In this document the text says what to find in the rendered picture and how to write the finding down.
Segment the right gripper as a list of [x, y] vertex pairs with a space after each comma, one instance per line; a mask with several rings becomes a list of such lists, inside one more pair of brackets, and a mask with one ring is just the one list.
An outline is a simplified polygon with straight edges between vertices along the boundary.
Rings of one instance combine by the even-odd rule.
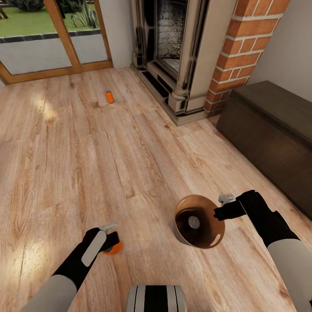
[[214, 211], [214, 217], [218, 218], [219, 221], [223, 221], [226, 219], [231, 220], [240, 217], [231, 209], [231, 202], [220, 208], [216, 208]]

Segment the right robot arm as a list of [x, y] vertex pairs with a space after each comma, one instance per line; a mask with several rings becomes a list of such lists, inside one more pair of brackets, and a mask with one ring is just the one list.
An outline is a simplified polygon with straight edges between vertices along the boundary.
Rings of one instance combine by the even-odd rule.
[[246, 215], [263, 239], [297, 312], [312, 312], [312, 253], [291, 231], [284, 217], [272, 212], [260, 193], [220, 195], [214, 217], [219, 221]]

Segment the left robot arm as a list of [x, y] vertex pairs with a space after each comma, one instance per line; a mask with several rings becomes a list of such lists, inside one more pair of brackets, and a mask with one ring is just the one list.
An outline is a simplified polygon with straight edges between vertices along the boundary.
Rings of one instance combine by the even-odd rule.
[[118, 225], [113, 220], [89, 229], [82, 243], [19, 312], [68, 312], [98, 253], [120, 242], [117, 231], [107, 234]]

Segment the can of soda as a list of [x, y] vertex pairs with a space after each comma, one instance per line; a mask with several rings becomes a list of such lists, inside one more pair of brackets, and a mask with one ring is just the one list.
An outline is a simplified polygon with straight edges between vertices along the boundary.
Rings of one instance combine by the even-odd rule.
[[112, 92], [111, 91], [106, 91], [106, 97], [108, 99], [108, 102], [110, 104], [114, 103], [114, 99], [113, 99], [113, 95], [112, 95]]
[[103, 252], [107, 255], [109, 254], [117, 254], [121, 251], [122, 247], [123, 247], [123, 243], [122, 243], [122, 240], [119, 239], [119, 243], [117, 243], [116, 245], [110, 247], [109, 249], [107, 250], [104, 250]]
[[191, 234], [200, 227], [200, 220], [196, 216], [189, 216], [183, 223], [183, 229]]

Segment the trash can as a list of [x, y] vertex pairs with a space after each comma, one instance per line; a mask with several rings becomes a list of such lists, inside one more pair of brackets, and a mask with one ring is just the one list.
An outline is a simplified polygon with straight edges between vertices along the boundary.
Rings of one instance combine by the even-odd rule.
[[[217, 247], [225, 235], [225, 221], [215, 218], [215, 209], [218, 208], [210, 199], [202, 195], [188, 195], [177, 204], [174, 213], [173, 232], [176, 239], [185, 245], [199, 249]], [[189, 216], [196, 216], [200, 220], [200, 227], [189, 234], [183, 229], [183, 223]], [[219, 240], [212, 246], [218, 235]]]

